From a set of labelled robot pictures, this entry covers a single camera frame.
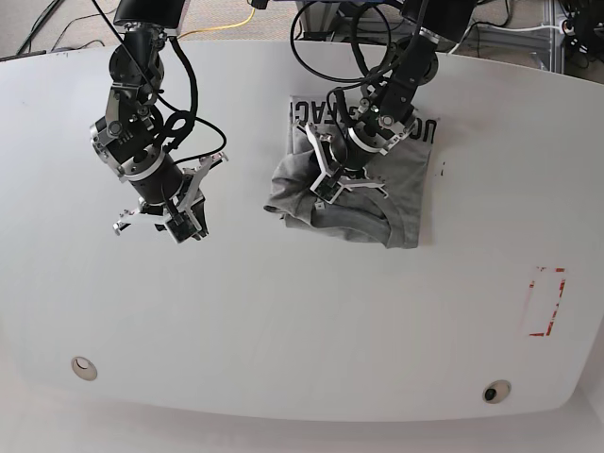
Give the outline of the left table grommet hole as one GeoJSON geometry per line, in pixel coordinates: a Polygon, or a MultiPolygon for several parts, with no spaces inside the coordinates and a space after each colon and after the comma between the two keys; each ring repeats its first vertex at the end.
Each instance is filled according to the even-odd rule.
{"type": "Polygon", "coordinates": [[[94,381],[98,377],[95,365],[84,357],[72,358],[71,367],[75,375],[85,381],[94,381]]]}

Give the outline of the red tape rectangle marking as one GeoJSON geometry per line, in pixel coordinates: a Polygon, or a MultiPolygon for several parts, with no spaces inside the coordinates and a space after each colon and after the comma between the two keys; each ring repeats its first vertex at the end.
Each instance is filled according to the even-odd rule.
{"type": "Polygon", "coordinates": [[[563,267],[536,268],[528,286],[522,334],[547,337],[551,334],[567,280],[563,267]]]}

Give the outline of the grey t-shirt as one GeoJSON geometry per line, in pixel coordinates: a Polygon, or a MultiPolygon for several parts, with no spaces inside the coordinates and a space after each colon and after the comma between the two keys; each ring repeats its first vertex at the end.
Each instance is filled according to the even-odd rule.
{"type": "Polygon", "coordinates": [[[420,243],[425,181],[439,119],[417,111],[409,138],[386,155],[373,159],[361,177],[378,188],[342,189],[331,203],[311,189],[321,175],[306,124],[333,138],[338,130],[317,97],[293,95],[289,100],[289,133],[284,157],[271,177],[263,208],[287,228],[305,229],[351,243],[380,243],[387,249],[413,249],[420,243]]]}

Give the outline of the aluminium frame base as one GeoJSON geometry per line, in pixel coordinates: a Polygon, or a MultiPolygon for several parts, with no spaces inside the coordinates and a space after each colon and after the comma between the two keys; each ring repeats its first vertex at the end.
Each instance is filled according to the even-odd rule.
{"type": "MultiPolygon", "coordinates": [[[[304,10],[294,27],[295,37],[311,41],[344,41],[360,2],[318,2],[304,10]]],[[[544,2],[544,19],[540,25],[511,28],[490,25],[473,18],[461,43],[441,42],[441,50],[452,54],[474,53],[479,58],[498,59],[529,55],[542,70],[565,72],[566,51],[560,29],[562,8],[553,1],[544,2]]],[[[404,37],[412,31],[411,22],[395,12],[385,25],[372,12],[360,19],[358,33],[366,42],[384,43],[387,34],[404,37]]]]}

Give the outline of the table grommet hole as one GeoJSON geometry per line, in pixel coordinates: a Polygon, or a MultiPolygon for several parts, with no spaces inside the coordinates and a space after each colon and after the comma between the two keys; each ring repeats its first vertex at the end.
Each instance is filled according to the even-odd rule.
{"type": "Polygon", "coordinates": [[[484,388],[482,399],[486,404],[499,404],[510,395],[511,390],[512,385],[507,380],[496,380],[484,388]]]}
{"type": "Polygon", "coordinates": [[[84,357],[72,358],[71,367],[75,375],[85,381],[94,381],[98,377],[95,365],[84,357]]]}

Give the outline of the right table grommet hole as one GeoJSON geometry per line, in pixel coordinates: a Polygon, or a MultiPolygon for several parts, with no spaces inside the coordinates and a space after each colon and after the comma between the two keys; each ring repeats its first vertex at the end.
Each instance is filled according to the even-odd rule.
{"type": "Polygon", "coordinates": [[[510,395],[511,390],[512,385],[507,380],[496,380],[484,388],[482,399],[486,404],[499,404],[510,395]]]}

